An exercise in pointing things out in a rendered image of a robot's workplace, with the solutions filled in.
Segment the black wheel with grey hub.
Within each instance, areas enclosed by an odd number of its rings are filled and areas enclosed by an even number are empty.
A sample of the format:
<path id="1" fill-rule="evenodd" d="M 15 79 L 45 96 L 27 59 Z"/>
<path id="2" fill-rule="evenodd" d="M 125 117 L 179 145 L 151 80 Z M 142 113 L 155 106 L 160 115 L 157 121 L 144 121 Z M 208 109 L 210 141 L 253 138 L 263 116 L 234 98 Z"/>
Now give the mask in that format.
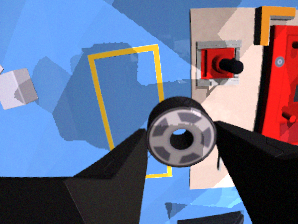
<path id="1" fill-rule="evenodd" d="M 178 129 L 186 129 L 176 135 Z M 174 168 L 192 167 L 213 152 L 218 140 L 216 124 L 196 99 L 173 96 L 150 112 L 146 147 L 154 160 Z"/>

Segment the yellow tape outline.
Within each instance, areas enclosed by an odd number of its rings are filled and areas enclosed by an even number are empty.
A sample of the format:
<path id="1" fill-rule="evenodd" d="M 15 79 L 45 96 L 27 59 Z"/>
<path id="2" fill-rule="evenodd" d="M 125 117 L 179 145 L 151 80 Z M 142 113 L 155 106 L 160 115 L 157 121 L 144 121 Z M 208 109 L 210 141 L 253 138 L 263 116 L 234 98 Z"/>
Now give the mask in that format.
<path id="1" fill-rule="evenodd" d="M 96 67 L 94 67 L 94 61 L 93 60 L 97 59 L 97 57 L 125 55 L 125 53 L 144 52 L 144 51 L 154 51 L 154 61 L 156 61 L 158 95 L 160 95 L 160 101 L 165 100 L 164 99 L 164 87 L 162 87 L 160 49 L 158 49 L 158 45 L 141 45 L 141 47 L 122 48 L 122 49 L 118 49 L 118 51 L 105 52 L 105 53 L 96 53 L 96 55 L 88 55 L 90 71 L 92 71 L 94 87 L 96 87 L 96 91 L 97 91 L 98 107 L 100 107 L 102 123 L 104 123 L 106 139 L 108 139 L 108 144 L 109 144 L 110 151 L 112 151 L 112 149 L 113 149 L 112 137 L 110 137 L 108 120 L 106 120 L 104 104 L 102 104 L 102 99 L 101 99 L 100 83 L 98 83 Z M 172 177 L 172 176 L 173 176 L 172 167 L 169 167 L 169 165 L 168 165 L 168 173 L 158 173 L 158 175 L 146 175 L 146 179 L 152 179 L 152 177 Z"/>

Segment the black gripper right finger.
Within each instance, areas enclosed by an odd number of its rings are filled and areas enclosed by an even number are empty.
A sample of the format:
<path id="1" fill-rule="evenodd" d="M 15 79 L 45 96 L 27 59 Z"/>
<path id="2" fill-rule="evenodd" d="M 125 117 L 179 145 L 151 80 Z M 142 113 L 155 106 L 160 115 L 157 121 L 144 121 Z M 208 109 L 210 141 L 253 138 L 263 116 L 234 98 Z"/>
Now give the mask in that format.
<path id="1" fill-rule="evenodd" d="M 214 121 L 217 151 L 251 224 L 298 224 L 298 145 Z"/>

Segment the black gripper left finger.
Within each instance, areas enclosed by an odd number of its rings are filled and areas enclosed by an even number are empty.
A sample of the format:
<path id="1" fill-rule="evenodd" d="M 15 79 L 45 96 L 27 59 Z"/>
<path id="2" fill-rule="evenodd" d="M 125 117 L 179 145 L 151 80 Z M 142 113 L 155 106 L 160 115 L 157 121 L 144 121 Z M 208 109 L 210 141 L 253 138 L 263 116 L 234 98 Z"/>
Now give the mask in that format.
<path id="1" fill-rule="evenodd" d="M 140 128 L 76 176 L 0 177 L 4 224 L 138 224 L 148 171 Z"/>

